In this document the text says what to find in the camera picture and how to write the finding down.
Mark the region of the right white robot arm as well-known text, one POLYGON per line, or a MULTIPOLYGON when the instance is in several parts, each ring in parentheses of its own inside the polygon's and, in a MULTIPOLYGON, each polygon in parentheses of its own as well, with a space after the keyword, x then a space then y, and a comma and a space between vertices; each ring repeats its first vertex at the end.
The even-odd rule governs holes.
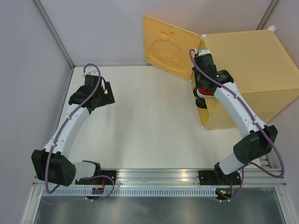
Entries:
POLYGON ((253 112, 229 72, 217 70, 209 50, 191 49, 189 57, 194 65, 196 88, 211 92, 225 107, 241 135, 241 140, 233 146, 233 152, 214 167, 214 181, 225 184, 241 168, 275 149, 278 131, 253 112))

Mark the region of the black patent loafer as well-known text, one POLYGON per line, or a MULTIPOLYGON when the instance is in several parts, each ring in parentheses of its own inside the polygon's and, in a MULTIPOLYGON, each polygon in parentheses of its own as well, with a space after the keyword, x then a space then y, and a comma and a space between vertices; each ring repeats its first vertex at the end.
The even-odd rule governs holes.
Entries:
POLYGON ((198 90, 198 87, 195 86, 194 89, 193 89, 193 91, 192 91, 195 97, 198 96, 198 94, 197 94, 197 90, 198 90))
POLYGON ((197 97, 196 98, 196 106, 198 108, 202 108, 202 109, 206 109, 207 108, 207 105, 206 105, 206 101, 204 98, 201 98, 201 97, 197 97))

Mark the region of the red canvas sneaker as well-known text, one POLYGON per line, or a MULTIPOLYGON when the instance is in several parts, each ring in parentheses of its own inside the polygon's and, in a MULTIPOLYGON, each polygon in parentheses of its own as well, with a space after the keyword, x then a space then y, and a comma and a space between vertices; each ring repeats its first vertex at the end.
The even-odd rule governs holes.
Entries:
POLYGON ((196 90, 196 93, 198 97, 201 98, 215 98, 215 96, 210 91, 207 91, 205 88, 198 88, 196 90))

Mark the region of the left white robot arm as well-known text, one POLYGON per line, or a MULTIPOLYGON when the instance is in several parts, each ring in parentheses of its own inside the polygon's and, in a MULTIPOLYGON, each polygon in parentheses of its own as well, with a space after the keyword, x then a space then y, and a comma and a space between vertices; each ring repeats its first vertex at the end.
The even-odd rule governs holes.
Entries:
POLYGON ((98 107, 115 103, 111 84, 104 78, 86 75, 85 83, 70 96, 63 122, 41 150, 34 150, 31 159, 40 181, 69 186, 74 180, 86 178, 92 185, 101 182, 98 162, 70 162, 68 157, 74 140, 84 122, 98 107))

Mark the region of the yellow cabinet door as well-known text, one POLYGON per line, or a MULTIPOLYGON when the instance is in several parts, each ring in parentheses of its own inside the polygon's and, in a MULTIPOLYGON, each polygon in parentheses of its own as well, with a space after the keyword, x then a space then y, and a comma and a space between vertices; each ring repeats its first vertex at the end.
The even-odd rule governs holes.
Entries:
POLYGON ((201 35, 146 14, 142 15, 145 61, 182 79, 192 76, 190 49, 199 49, 201 35))

